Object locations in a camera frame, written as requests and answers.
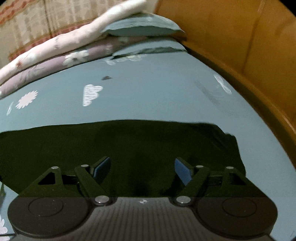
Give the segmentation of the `black sweatpants with drawstring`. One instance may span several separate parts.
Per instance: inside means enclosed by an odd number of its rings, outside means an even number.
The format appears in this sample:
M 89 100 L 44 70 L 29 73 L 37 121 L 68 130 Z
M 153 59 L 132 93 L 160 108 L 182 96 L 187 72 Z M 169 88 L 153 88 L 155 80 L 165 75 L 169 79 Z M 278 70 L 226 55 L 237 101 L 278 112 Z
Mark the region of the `black sweatpants with drawstring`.
M 183 183 L 175 159 L 213 171 L 245 173 L 237 140 L 210 123 L 115 120 L 1 133 L 1 181 L 22 192 L 53 166 L 72 175 L 77 166 L 109 157 L 99 185 L 111 196 L 169 197 Z

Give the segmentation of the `blue patterned bed sheet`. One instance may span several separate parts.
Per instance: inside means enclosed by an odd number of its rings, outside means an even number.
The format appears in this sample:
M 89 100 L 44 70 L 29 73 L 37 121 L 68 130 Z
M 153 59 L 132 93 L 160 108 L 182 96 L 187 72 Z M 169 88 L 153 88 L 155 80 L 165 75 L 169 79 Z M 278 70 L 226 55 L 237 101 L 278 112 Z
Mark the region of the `blue patterned bed sheet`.
M 1 131 L 109 120 L 207 122 L 237 138 L 247 177 L 277 205 L 276 240 L 295 236 L 295 169 L 273 132 L 215 71 L 185 52 L 96 60 L 1 100 Z

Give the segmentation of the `wooden headboard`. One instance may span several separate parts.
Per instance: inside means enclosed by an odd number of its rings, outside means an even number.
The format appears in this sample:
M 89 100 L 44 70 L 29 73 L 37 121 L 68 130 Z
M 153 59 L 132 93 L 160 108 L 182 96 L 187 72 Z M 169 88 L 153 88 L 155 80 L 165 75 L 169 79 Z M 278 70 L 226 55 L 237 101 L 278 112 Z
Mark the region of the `wooden headboard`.
M 182 43 L 252 104 L 295 162 L 295 13 L 281 1 L 159 1 Z

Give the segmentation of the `white floral folded quilt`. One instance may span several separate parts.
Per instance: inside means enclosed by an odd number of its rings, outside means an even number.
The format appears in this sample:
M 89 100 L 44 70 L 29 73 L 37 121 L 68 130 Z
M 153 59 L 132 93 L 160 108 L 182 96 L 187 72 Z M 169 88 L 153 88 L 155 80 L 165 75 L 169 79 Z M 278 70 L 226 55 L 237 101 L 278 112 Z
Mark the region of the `white floral folded quilt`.
M 1 68 L 1 84 L 30 66 L 93 42 L 102 35 L 102 31 L 106 26 L 141 12 L 146 5 L 146 0 L 123 1 L 108 9 L 91 23 L 34 46 Z

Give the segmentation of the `purple floral folded quilt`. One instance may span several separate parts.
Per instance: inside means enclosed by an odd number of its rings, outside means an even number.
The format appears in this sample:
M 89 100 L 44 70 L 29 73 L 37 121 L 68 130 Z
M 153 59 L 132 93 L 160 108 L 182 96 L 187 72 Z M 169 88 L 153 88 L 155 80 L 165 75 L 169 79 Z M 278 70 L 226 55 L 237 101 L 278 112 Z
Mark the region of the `purple floral folded quilt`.
M 77 50 L 52 57 L 19 72 L 1 85 L 1 99 L 31 82 L 68 69 L 70 67 L 111 56 L 118 50 L 146 40 L 147 37 L 109 36 Z

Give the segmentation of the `patterned beige pink curtain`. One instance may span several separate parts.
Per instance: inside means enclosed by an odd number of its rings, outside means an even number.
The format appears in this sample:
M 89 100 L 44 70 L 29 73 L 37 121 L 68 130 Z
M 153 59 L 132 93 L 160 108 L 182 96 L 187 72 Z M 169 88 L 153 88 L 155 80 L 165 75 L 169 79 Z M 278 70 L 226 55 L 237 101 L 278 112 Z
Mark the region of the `patterned beige pink curtain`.
M 91 23 L 120 1 L 1 1 L 1 66 L 36 45 Z

